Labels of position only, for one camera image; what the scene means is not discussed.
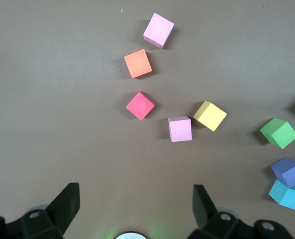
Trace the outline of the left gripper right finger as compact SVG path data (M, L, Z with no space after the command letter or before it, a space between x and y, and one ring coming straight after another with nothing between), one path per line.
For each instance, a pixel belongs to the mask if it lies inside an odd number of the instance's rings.
M203 185L193 186L193 214L198 228L187 239L294 239L281 224L258 220L249 226L228 212L220 212Z

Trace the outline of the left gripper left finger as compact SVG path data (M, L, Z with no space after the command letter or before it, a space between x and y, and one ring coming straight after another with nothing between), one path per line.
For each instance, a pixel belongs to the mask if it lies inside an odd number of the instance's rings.
M64 239L80 205L79 183L69 183L45 209L31 210L8 224L0 216L0 239Z

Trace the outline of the teal foam cube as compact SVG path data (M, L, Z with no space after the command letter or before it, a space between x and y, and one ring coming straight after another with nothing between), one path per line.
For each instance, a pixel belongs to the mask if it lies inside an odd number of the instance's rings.
M269 196L279 205L295 210L295 187L287 187L278 179L272 185Z

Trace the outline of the yellow foam cube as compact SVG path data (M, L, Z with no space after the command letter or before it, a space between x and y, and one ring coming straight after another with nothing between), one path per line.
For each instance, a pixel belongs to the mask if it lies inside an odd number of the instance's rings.
M211 102L204 101L193 115L193 118L211 131L216 131L227 116L227 113Z

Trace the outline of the purple foam cube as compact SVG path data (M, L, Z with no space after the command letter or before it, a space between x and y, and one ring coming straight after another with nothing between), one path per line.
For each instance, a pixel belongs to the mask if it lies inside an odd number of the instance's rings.
M295 186L295 161L284 157L271 165L276 178L284 183L287 187Z

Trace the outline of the green foam cube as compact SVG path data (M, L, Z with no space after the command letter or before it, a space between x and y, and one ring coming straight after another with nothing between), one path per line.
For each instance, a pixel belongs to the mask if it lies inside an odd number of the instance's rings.
M272 145L284 149L295 140L295 130L286 120L273 118L260 130Z

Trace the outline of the pink foam cube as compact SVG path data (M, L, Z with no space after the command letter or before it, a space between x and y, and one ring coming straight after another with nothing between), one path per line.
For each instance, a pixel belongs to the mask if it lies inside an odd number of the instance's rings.
M158 48L163 49L174 25L173 22L157 13L153 13L150 22L143 33L143 38Z
M172 142L192 140L192 125L188 116L168 118L168 124Z

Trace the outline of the red foam cube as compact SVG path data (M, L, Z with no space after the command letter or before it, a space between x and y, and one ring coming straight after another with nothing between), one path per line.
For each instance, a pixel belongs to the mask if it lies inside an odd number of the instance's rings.
M154 102L152 102L145 94L138 92L125 108L139 120L143 120L154 106Z

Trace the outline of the orange foam cube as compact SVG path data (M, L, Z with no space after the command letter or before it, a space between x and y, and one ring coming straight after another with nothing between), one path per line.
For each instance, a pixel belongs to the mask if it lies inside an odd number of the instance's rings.
M124 60L131 78L137 78L152 72L145 49L124 56Z

